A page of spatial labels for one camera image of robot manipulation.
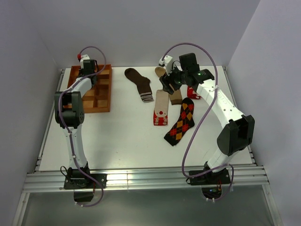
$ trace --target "wooden box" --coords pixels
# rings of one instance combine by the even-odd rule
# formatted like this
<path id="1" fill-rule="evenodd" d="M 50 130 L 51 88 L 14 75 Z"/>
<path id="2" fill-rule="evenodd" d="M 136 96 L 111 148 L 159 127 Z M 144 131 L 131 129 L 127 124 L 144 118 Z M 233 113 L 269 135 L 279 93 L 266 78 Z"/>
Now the wooden box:
<path id="1" fill-rule="evenodd" d="M 102 69 L 103 65 L 98 66 L 98 70 Z M 80 66 L 72 66 L 68 87 L 76 80 L 79 74 Z M 97 75 L 96 85 L 90 89 L 83 97 L 83 106 L 85 113 L 109 112 L 111 103 L 111 81 L 112 67 L 106 65 L 105 69 Z"/>

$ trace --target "gray floor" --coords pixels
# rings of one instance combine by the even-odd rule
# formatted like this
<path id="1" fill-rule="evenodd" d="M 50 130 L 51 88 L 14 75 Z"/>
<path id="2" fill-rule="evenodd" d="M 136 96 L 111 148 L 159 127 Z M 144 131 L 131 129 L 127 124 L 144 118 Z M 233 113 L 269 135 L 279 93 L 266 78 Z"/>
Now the gray floor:
<path id="1" fill-rule="evenodd" d="M 95 207 L 74 205 L 73 193 L 31 194 L 23 226 L 271 226 L 261 186 L 234 187 L 216 203 L 200 188 L 110 191 Z"/>

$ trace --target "white tabletop surface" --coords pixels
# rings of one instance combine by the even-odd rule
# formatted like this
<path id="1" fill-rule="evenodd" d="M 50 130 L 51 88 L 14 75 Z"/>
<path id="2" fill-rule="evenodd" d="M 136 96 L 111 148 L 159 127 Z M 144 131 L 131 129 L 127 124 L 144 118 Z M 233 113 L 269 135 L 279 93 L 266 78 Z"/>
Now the white tabletop surface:
<path id="1" fill-rule="evenodd" d="M 188 130 L 176 146 L 171 146 L 163 137 L 176 123 L 180 105 L 168 108 L 168 125 L 153 125 L 155 101 L 144 103 L 140 99 L 136 85 L 128 80 L 124 71 L 128 67 L 112 69 L 111 111 L 109 113 L 88 113 L 82 125 L 82 139 L 90 169 L 132 169 L 179 167 L 186 146 L 196 125 Z M 134 67 L 142 76 L 151 80 L 154 99 L 162 85 L 156 76 L 155 67 Z M 212 66 L 204 66 L 214 75 Z M 224 71 L 218 66 L 219 87 L 232 100 Z M 66 69 L 60 90 L 67 88 L 70 69 Z M 185 98 L 187 86 L 181 87 Z M 204 100 L 193 100 L 193 119 L 197 124 L 208 108 Z M 217 149 L 216 139 L 221 125 L 211 111 L 200 127 L 190 148 L 186 166 L 199 166 L 213 155 Z M 63 130 L 54 119 L 50 123 L 43 150 L 40 171 L 59 170 L 68 167 L 68 150 Z M 232 164 L 251 164 L 248 149 L 240 151 L 231 160 Z"/>

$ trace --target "black argyle sock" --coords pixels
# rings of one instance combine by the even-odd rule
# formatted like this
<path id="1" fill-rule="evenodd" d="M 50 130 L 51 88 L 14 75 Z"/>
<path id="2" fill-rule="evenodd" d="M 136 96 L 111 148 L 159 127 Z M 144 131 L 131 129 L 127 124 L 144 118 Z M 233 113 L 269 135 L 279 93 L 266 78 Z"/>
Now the black argyle sock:
<path id="1" fill-rule="evenodd" d="M 171 130 L 166 133 L 164 139 L 172 146 L 180 142 L 187 130 L 194 127 L 192 118 L 194 104 L 188 97 L 182 101 L 180 117 Z"/>

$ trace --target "wall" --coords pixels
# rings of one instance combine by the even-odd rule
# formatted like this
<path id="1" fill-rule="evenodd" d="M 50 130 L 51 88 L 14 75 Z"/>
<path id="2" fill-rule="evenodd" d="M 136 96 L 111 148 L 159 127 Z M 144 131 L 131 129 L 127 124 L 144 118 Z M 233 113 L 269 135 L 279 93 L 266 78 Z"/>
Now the wall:
<path id="1" fill-rule="evenodd" d="M 261 0 L 228 67 L 285 225 L 301 221 L 301 1 Z"/>
<path id="2" fill-rule="evenodd" d="M 59 71 L 16 0 L 0 2 L 0 225 L 11 224 L 32 172 Z"/>
<path id="3" fill-rule="evenodd" d="M 183 41 L 201 45 L 218 65 L 227 65 L 259 0 L 20 2 L 64 68 L 78 64 L 76 55 L 87 45 L 99 46 L 114 66 L 157 65 L 170 46 Z M 190 51 L 195 49 L 180 47 L 172 54 Z M 201 62 L 211 64 L 205 55 Z"/>

